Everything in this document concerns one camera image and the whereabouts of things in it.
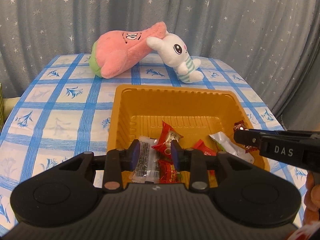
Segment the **person right hand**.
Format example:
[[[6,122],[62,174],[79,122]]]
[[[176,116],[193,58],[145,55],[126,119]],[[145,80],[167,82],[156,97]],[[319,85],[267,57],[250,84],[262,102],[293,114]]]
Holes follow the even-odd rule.
[[[308,171],[306,177],[306,189],[307,191],[304,197],[306,208],[304,211],[303,225],[319,221],[320,187],[319,184],[315,184],[313,174],[310,171]]]

